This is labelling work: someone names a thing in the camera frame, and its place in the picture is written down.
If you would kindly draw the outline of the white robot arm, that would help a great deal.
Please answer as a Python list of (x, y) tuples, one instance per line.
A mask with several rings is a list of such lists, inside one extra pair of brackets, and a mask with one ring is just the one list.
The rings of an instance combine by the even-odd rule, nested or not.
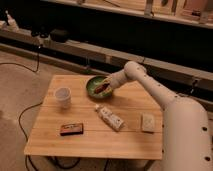
[(142, 85), (162, 109), (162, 171), (213, 171), (208, 115), (204, 107), (168, 89), (134, 61), (107, 76), (103, 83), (116, 89), (130, 81)]

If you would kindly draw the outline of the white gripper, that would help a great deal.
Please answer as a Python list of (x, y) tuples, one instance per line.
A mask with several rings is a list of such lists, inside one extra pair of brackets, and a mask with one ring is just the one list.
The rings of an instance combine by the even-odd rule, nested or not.
[(109, 84), (102, 93), (109, 94), (113, 92), (113, 89), (119, 88), (126, 83), (126, 75), (124, 72), (116, 72), (110, 74), (107, 78), (101, 81), (101, 84)]

